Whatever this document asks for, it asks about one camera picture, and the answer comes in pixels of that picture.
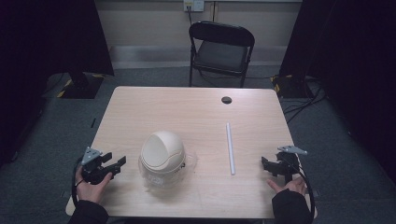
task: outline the table top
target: table top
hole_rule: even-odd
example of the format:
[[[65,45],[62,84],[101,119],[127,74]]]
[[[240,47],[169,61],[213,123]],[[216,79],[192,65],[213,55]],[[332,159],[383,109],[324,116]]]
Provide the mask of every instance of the table top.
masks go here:
[[[228,96],[228,105],[221,98]],[[226,123],[231,125],[235,175],[230,172]],[[138,158],[152,133],[177,133],[197,164],[181,183],[148,190]],[[101,205],[114,217],[271,218],[275,193],[261,156],[293,145],[276,93],[263,89],[117,87],[92,143],[127,162],[109,183]],[[66,213],[72,215],[69,201]]]

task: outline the electrical outlet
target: electrical outlet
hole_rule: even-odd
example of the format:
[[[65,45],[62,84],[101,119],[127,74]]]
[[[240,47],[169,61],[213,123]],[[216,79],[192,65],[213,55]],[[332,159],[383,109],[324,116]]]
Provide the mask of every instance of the electrical outlet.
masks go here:
[[[188,11],[187,7],[190,7],[190,11],[194,11],[194,0],[183,0],[184,11]]]
[[[204,11],[204,0],[194,0],[194,11]]]

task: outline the sleeve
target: sleeve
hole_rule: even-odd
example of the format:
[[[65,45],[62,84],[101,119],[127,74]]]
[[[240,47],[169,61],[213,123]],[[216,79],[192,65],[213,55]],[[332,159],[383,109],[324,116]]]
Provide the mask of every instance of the sleeve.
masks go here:
[[[305,197],[288,189],[280,191],[272,200],[275,224],[308,224],[311,213]]]
[[[107,220],[108,214],[104,207],[80,200],[68,224],[105,224]]]

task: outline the chair seat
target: chair seat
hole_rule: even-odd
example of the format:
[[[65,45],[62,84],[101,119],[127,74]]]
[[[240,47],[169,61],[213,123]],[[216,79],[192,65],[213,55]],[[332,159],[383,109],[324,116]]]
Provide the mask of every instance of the chair seat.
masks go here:
[[[246,47],[204,41],[195,57],[194,65],[242,73],[247,55]]]

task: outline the person's left hand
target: person's left hand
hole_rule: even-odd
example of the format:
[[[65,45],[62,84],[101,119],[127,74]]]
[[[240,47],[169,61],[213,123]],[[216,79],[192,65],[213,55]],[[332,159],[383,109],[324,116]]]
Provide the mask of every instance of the person's left hand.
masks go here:
[[[99,203],[102,200],[103,193],[105,192],[106,185],[110,182],[113,174],[108,173],[105,178],[97,185],[91,185],[85,182],[81,175],[82,167],[80,166],[76,172],[77,185],[77,196],[79,200],[90,201],[93,203]]]

